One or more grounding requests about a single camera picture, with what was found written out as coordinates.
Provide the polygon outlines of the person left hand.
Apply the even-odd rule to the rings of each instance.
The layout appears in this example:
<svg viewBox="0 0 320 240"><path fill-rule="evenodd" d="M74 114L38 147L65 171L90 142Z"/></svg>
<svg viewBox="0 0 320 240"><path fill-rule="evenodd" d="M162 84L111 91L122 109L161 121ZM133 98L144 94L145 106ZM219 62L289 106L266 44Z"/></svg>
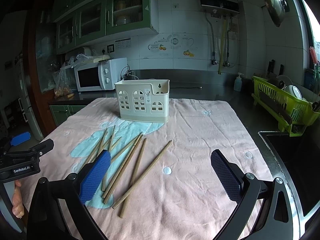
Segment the person left hand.
<svg viewBox="0 0 320 240"><path fill-rule="evenodd" d="M12 213L17 218L22 218L24 216L24 206L23 206L23 200L22 200L22 195L20 191L21 186L22 186L21 182L19 180L16 180L14 194L12 196Z"/></svg>

